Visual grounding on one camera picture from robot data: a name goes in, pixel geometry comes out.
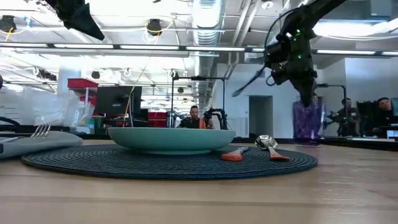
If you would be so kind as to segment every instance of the gray napkin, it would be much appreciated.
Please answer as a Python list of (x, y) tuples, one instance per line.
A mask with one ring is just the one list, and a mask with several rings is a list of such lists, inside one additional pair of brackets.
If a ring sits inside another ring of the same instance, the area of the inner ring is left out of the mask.
[(74, 134), (50, 131), (44, 138), (20, 138), (0, 143), (0, 159), (58, 147), (80, 146), (81, 144), (83, 144), (83, 140)]

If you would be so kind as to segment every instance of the placemat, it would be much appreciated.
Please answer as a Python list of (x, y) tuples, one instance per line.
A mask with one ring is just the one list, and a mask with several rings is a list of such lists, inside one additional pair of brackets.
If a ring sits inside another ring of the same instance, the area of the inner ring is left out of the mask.
[(168, 156), (143, 154), (118, 145), (80, 146), (38, 152), (22, 157), (23, 163), (70, 174), (123, 179), (205, 180), (240, 179), (290, 174), (311, 169), (317, 158), (301, 152), (277, 150), (290, 161), (271, 161), (269, 151), (256, 147), (245, 152), (243, 161), (221, 160), (228, 146), (209, 154)]

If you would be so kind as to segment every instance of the doorway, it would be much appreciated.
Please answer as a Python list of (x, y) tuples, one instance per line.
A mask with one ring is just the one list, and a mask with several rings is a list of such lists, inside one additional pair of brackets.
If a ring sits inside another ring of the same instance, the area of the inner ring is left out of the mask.
[(272, 96), (249, 96), (249, 137), (274, 135)]

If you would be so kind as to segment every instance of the ceiling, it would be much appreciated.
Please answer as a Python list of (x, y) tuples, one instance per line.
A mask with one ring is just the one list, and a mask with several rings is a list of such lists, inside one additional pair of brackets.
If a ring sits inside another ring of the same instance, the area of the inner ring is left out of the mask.
[[(271, 24), (277, 19), (281, 12), (289, 8), (297, 7), (301, 0), (273, 0), (273, 6), (263, 9), (260, 6), (255, 9), (256, 1), (250, 4), (246, 19), (238, 35), (242, 38), (242, 46), (264, 45), (264, 39)], [(73, 43), (73, 44), (146, 44), (146, 45), (195, 45), (195, 35), (199, 33), (196, 24), (208, 24), (211, 22), (210, 14), (196, 16), (196, 3), (186, 0), (161, 0), (153, 3), (152, 0), (141, 0), (136, 4), (132, 0), (95, 1), (86, 0), (90, 4), (93, 19), (103, 31), (103, 41), (73, 29), (67, 30), (59, 20), (54, 10), (38, 0), (2, 0), (0, 15), (12, 15), (17, 24), (15, 35), (0, 33), (0, 42), (34, 42), (34, 43)], [(390, 13), (388, 17), (371, 16), (369, 6), (373, 6), (374, 0), (347, 1), (329, 15), (324, 17), (320, 23), (333, 21), (346, 22), (356, 21), (363, 25), (357, 32), (363, 33), (370, 26), (390, 21), (398, 14), (397, 0), (379, 0), (380, 4), (389, 2)], [(225, 0), (224, 12), (222, 13), (219, 27), (215, 31), (221, 34), (218, 45), (230, 46), (233, 43), (235, 29), (239, 24), (240, 16), (246, 5), (246, 0)], [(145, 28), (149, 19), (160, 19), (162, 34), (157, 37), (150, 36)], [(249, 27), (247, 34), (244, 28)], [(334, 30), (335, 34), (327, 34), (327, 29)], [(342, 37), (342, 30), (350, 31), (351, 34)], [(317, 34), (322, 34), (312, 41), (314, 49), (389, 49), (398, 50), (398, 42), (395, 28), (378, 29), (380, 34), (369, 33), (365, 37), (353, 37), (353, 28), (343, 25), (321, 26), (315, 28)], [(5, 80), (32, 82), (40, 81), (34, 75), (35, 67), (46, 69), (54, 75), (58, 75), (60, 67), (74, 65), (82, 70), (86, 78), (92, 79), (92, 71), (99, 71), (101, 78), (95, 80), (99, 83), (122, 83), (132, 84), (138, 82), (145, 85), (158, 85), (156, 88), (148, 87), (145, 95), (156, 95), (151, 99), (145, 96), (145, 106), (148, 108), (162, 109), (170, 108), (169, 98), (171, 94), (172, 71), (178, 72), (181, 77), (198, 75), (200, 68), (204, 66), (199, 58), (212, 58), (209, 66), (223, 63), (223, 55), (205, 55), (197, 52), (170, 52), (170, 51), (140, 51), (140, 50), (86, 50), (86, 49), (6, 49), (0, 51), (0, 71)], [(341, 56), (314, 55), (314, 62), (319, 68), (328, 66), (336, 58)], [(207, 74), (212, 76), (214, 70)], [(179, 112), (187, 112), (191, 105), (199, 103), (201, 107), (206, 106), (211, 95), (212, 82), (193, 82), (188, 79), (178, 80), (176, 84), (184, 86), (184, 92), (177, 93), (177, 109)], [(45, 85), (36, 87), (48, 89)]]

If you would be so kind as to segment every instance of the desk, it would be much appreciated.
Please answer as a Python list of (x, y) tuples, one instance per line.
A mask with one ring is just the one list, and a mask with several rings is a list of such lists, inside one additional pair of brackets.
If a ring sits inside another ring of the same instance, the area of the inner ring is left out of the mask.
[(59, 174), (18, 160), (1, 161), (1, 223), (397, 222), (398, 153), (337, 146), (280, 148), (316, 156), (319, 166), (258, 179), (147, 181)]

